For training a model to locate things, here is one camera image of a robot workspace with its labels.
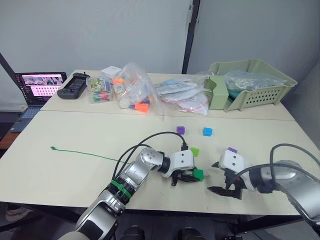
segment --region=gray wall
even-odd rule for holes
[[[181,73],[190,2],[0,0],[0,51],[16,73],[101,70],[131,61],[149,73]],[[8,81],[0,70],[0,105],[21,102]]]
[[[319,0],[201,0],[188,73],[263,59],[297,81],[319,60]]]
[[[283,104],[320,149],[320,62]]]

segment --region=blue cube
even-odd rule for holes
[[[213,129],[212,128],[209,128],[209,127],[204,127],[203,128],[203,136],[208,136],[210,137],[213,133]]]

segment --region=plastic basket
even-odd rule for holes
[[[225,75],[227,72],[241,70],[248,73],[265,73],[275,77],[286,80],[284,85],[269,86],[259,88],[253,91],[244,90],[236,97],[235,100],[231,100],[229,97],[224,106],[224,111],[230,111],[239,109],[242,111],[244,108],[264,105],[264,104],[279,104],[281,99],[289,92],[291,88],[297,85],[297,82],[291,77],[285,75],[278,69],[267,64],[260,59],[249,59],[242,61],[230,61],[230,62],[215,62],[211,65],[209,72],[215,75]]]

